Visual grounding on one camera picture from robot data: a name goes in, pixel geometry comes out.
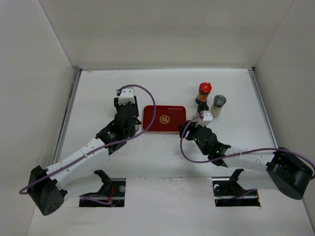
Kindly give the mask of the small black-capped bottle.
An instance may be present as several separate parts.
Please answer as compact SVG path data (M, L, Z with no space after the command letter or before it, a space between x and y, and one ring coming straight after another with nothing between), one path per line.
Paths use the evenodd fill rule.
M200 116L208 111L209 111L209 106L207 105L206 102L203 102L198 105L196 114Z

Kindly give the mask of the grey-capped salt shaker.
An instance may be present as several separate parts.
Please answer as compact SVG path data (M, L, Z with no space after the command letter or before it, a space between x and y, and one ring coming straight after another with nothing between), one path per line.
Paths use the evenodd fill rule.
M213 100L213 104L210 107L210 112L213 118L217 118L222 110L222 107L226 103L226 98L223 95L216 95Z

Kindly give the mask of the red-capped sauce jar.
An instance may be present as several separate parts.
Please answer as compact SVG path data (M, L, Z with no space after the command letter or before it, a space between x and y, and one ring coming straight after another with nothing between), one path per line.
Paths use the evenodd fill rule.
M212 85L208 82L202 82L198 88L198 94L195 99L197 104L207 102L208 96L212 91Z

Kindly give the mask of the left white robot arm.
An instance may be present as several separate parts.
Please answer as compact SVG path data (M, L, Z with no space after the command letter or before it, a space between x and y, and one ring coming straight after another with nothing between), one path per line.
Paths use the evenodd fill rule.
M114 107L114 119L82 148L60 162L31 170L26 190L20 192L30 196L42 215L52 214L69 198L105 196L110 192L112 180L102 169L94 170L91 178L78 175L96 160L97 154L105 151L109 157L136 137L136 126L141 124L136 96L118 96Z

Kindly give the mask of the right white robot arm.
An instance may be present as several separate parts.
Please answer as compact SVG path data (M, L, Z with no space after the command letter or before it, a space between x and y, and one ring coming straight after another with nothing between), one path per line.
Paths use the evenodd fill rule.
M210 128L193 120L180 125L179 132L181 140L195 142L207 156L206 163L235 169L228 189L236 195L251 189L269 189L300 200L315 177L314 164L285 148L237 149L219 142Z

